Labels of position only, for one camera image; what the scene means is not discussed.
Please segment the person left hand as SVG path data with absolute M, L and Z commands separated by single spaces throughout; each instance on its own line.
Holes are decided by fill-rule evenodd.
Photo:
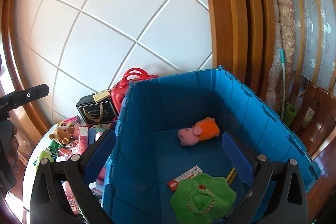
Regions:
M 11 125 L 13 126 L 12 132 L 11 132 L 11 139 L 9 143 L 10 151 L 7 154 L 7 161 L 11 167 L 11 170 L 13 174 L 17 174 L 19 172 L 19 156 L 18 156 L 18 139 L 16 137 L 16 134 L 18 132 L 17 127 L 11 122 Z

